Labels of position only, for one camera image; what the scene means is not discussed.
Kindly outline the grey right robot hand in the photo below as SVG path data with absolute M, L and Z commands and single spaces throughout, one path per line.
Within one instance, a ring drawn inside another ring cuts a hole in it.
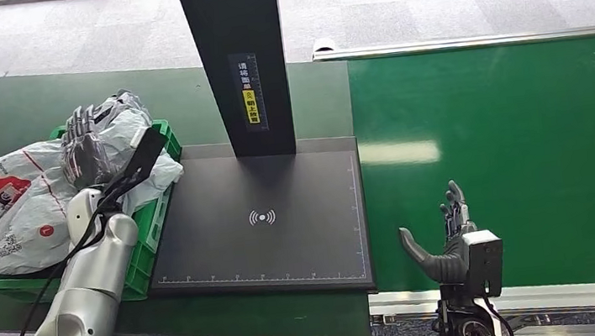
M 441 255 L 432 255 L 420 246 L 412 233 L 405 227 L 398 229 L 399 240 L 406 254 L 417 262 L 420 269 L 432 281 L 439 284 L 461 284 L 466 280 L 468 271 L 464 259 L 464 234 L 476 232 L 477 225 L 471 221 L 469 207 L 461 187 L 450 180 L 445 191 L 446 203 L 440 204 L 442 212 L 445 244 Z

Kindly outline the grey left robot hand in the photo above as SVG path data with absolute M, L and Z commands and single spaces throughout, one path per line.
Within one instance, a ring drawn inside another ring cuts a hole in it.
M 109 183 L 115 168 L 98 136 L 94 107 L 77 107 L 61 136 L 61 169 L 78 191 Z

